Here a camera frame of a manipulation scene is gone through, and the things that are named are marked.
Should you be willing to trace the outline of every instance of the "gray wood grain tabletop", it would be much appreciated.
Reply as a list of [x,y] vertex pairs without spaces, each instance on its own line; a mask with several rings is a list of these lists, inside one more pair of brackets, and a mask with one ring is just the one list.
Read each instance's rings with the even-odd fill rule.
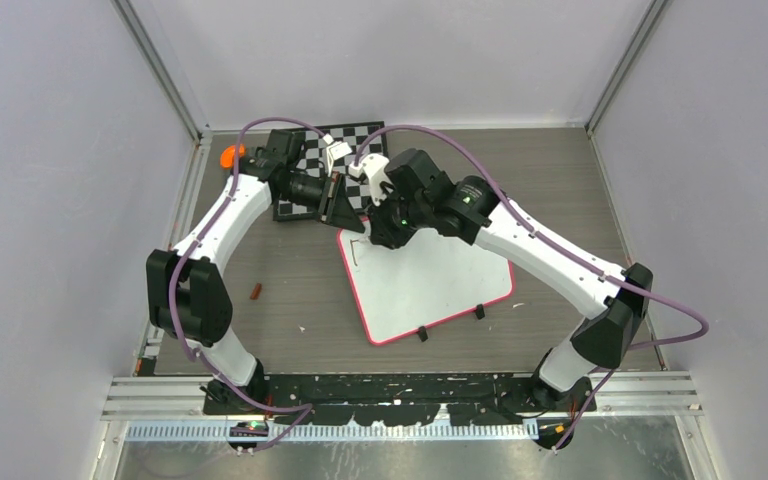
[[[503,189],[537,220],[600,257],[626,265],[596,157],[583,129],[458,130],[447,132],[488,168]],[[224,186],[219,155],[232,135],[212,142],[195,209],[203,216]],[[457,152],[413,132],[388,134],[389,152],[426,150],[452,179],[474,174]],[[246,144],[265,142],[250,135]],[[337,230],[301,220],[277,223],[271,211],[252,226],[225,271],[234,304],[232,328],[271,373],[531,371],[579,322],[558,293],[515,268],[514,294],[486,308],[384,346],[370,344],[349,288]],[[249,295],[255,284],[258,300]],[[637,340],[649,338],[642,326]],[[623,369],[658,369],[653,349],[629,352]],[[156,373],[201,373],[166,337]]]

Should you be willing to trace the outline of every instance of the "chessboard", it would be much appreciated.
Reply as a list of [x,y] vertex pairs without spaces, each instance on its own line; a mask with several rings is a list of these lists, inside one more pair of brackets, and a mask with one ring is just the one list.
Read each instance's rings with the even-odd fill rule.
[[[319,127],[323,132],[334,137],[335,141],[344,141],[352,148],[352,154],[347,155],[334,162],[334,168],[340,173],[347,173],[346,168],[349,163],[354,161],[354,152],[358,145],[374,131],[384,127],[384,122],[364,122],[351,123],[344,125],[326,125]],[[291,131],[302,131],[304,129],[291,129]],[[304,151],[302,158],[296,165],[298,170],[305,171],[308,175],[317,177],[324,176],[325,173],[325,143],[319,140],[315,132],[305,131]],[[369,144],[365,153],[378,153],[387,156],[387,140],[385,135],[377,137]],[[355,211],[362,212],[369,205],[369,187],[361,185],[351,177],[346,176],[346,194],[349,202],[355,208]],[[279,200],[273,207],[272,218],[278,222],[290,220],[304,220],[316,217],[316,209],[302,205],[294,205],[290,202]]]

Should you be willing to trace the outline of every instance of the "orange round object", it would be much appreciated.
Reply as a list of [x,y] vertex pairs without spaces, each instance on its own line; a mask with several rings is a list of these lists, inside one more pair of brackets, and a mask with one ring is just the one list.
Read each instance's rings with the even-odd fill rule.
[[[246,146],[240,145],[240,158],[243,158],[243,155],[245,154],[246,154]],[[234,146],[233,145],[226,148],[225,151],[222,152],[222,155],[219,156],[219,165],[222,165],[222,168],[231,168],[234,166]]]

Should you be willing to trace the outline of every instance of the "red border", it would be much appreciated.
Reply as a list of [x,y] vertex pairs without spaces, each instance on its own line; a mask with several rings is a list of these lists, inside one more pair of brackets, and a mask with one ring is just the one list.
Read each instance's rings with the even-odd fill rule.
[[[376,342],[375,340],[372,339],[372,337],[369,336],[369,327],[366,325],[366,316],[363,314],[363,307],[361,307],[360,299],[357,296],[357,289],[355,288],[355,281],[352,278],[352,271],[349,268],[349,259],[348,259],[348,257],[346,257],[346,249],[343,248],[343,242],[340,240],[340,235],[343,234],[343,230],[344,229],[341,228],[337,232],[337,248],[339,248],[339,250],[340,250],[340,256],[343,257],[343,266],[346,268],[346,276],[349,277],[349,285],[352,287],[352,296],[355,297],[355,305],[357,305],[358,312],[360,313],[360,321],[361,321],[361,323],[363,323],[363,331],[366,332],[366,339],[369,340],[369,343],[371,343],[371,344],[373,344],[373,345],[375,345],[377,347],[380,347],[381,345],[386,345],[388,343],[395,342],[396,340],[399,340],[400,338],[405,338],[407,336],[414,335],[416,332],[419,331],[419,327],[417,327],[416,330],[412,330],[410,332],[405,332],[405,333],[403,333],[401,335],[398,335],[398,336],[395,336],[393,338],[389,338],[387,340],[384,340],[383,342]],[[514,264],[511,263],[510,261],[508,261],[508,268],[510,269],[510,272],[511,272],[511,291],[506,293],[505,295],[502,295],[501,297],[499,297],[499,298],[497,298],[495,300],[491,300],[489,302],[484,303],[485,306],[493,305],[495,303],[499,303],[502,300],[505,300],[506,298],[508,298],[511,295],[513,295],[514,290],[516,290],[516,277],[514,276]],[[437,320],[436,322],[432,322],[432,323],[429,323],[428,325],[424,325],[424,326],[425,326],[425,328],[431,328],[431,327],[433,327],[435,325],[440,325],[441,323],[443,323],[445,321],[452,320],[454,318],[464,316],[464,315],[466,315],[468,313],[473,313],[474,311],[475,311],[474,308],[473,309],[464,310],[463,312],[456,313],[454,315],[448,316],[448,317],[443,318],[441,320]]]

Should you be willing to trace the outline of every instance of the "cable connector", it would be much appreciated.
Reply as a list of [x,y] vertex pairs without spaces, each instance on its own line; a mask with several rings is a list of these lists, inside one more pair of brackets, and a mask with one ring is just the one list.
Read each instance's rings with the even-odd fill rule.
[[327,174],[330,175],[334,170],[334,162],[352,153],[352,147],[348,143],[339,141],[329,144],[325,147],[325,162],[326,168],[328,168]]
[[357,162],[357,164],[354,162],[349,164],[348,173],[350,177],[358,182],[364,176],[366,177],[369,184],[369,196],[376,207],[381,205],[381,202],[387,198],[387,192],[384,191],[382,185],[393,186],[390,177],[384,172],[384,168],[388,163],[390,163],[390,159],[384,155],[370,153]]

